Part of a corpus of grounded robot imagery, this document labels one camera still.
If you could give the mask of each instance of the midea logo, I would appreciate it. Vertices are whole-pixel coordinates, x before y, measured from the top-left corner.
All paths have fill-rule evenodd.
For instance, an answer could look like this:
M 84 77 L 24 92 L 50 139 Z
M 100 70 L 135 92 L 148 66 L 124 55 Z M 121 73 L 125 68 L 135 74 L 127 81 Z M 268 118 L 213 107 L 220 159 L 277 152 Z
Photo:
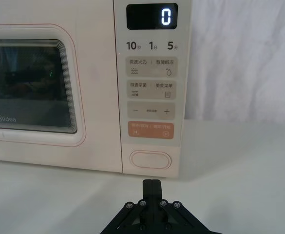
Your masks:
M 0 115 L 0 122 L 17 122 L 17 120 L 15 118 L 10 118 Z

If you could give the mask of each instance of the water drop icon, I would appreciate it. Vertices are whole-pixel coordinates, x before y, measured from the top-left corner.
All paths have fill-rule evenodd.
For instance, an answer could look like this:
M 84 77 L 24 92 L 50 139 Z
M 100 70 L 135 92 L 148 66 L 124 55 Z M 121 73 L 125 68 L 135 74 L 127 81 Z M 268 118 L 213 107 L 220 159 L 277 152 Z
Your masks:
M 167 70 L 167 76 L 171 76 L 171 70 L 170 69 L 166 69 Z

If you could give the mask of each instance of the wave icon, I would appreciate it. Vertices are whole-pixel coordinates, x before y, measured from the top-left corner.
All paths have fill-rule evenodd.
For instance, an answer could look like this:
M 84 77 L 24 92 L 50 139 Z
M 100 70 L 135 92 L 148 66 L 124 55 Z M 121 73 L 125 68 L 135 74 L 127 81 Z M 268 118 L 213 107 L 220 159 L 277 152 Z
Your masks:
M 138 73 L 139 73 L 139 69 L 138 68 L 132 68 L 131 69 L 131 74 L 138 75 Z

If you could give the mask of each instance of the control panel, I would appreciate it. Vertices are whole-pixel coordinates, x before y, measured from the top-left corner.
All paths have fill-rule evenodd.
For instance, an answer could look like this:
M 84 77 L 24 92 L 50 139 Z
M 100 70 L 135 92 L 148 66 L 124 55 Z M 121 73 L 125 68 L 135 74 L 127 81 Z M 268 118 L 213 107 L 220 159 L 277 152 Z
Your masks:
M 191 0 L 114 0 L 114 12 L 123 170 L 176 176 Z

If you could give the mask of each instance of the orange start button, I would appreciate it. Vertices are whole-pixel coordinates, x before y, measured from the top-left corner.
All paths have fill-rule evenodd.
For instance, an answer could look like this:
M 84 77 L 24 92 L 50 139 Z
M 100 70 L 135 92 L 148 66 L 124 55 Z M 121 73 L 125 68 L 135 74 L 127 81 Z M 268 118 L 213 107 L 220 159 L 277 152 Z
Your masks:
M 173 139 L 174 124 L 158 122 L 128 122 L 130 137 Z

